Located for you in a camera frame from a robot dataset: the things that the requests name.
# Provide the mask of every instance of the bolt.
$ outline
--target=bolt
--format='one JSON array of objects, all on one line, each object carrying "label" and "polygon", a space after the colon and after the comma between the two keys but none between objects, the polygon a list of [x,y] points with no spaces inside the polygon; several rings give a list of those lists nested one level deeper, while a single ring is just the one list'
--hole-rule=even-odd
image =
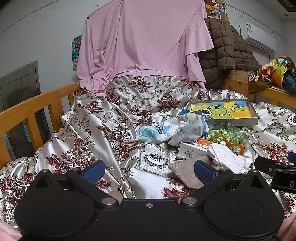
[{"label": "bolt", "polygon": [[183,199],[183,203],[185,203],[187,205],[193,205],[193,204],[196,204],[197,203],[197,200],[194,197],[185,197]]},{"label": "bolt", "polygon": [[146,203],[146,207],[151,208],[151,207],[153,207],[153,204],[152,203]]},{"label": "bolt", "polygon": [[112,198],[112,197],[105,197],[102,199],[102,204],[105,204],[105,205],[113,205],[114,203],[116,203],[116,199],[115,198]]}]

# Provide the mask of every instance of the air conditioner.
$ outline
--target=air conditioner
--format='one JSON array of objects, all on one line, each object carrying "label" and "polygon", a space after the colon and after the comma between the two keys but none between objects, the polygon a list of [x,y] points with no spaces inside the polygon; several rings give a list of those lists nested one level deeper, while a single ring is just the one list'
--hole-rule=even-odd
[{"label": "air conditioner", "polygon": [[277,51],[276,40],[262,29],[250,23],[241,23],[239,28],[241,36],[248,44],[268,53]]}]

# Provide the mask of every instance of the brown down jacket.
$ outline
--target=brown down jacket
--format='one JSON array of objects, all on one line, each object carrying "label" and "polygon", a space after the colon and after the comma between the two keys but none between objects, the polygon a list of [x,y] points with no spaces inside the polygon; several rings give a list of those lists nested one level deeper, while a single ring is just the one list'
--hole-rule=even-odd
[{"label": "brown down jacket", "polygon": [[206,18],[205,22],[215,47],[198,53],[207,89],[223,88],[225,76],[231,70],[260,69],[248,43],[229,21]]}]

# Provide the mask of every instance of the white box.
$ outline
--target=white box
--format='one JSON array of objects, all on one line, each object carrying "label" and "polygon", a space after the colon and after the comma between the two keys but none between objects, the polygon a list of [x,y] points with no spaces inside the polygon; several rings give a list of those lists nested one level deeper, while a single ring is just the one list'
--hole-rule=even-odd
[{"label": "white box", "polygon": [[198,158],[207,154],[208,146],[200,145],[197,143],[181,142],[178,148],[178,156],[190,159]]}]

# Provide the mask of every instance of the cartoon poster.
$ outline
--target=cartoon poster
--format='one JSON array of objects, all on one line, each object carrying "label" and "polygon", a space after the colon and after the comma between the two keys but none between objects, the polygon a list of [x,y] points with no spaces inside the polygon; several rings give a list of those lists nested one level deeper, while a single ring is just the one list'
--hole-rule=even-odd
[{"label": "cartoon poster", "polygon": [[209,17],[229,20],[225,0],[205,0],[205,5]]},{"label": "cartoon poster", "polygon": [[77,63],[78,63],[78,56],[80,50],[80,43],[81,43],[82,35],[77,36],[72,41],[72,62],[73,62],[73,71],[77,70]]}]

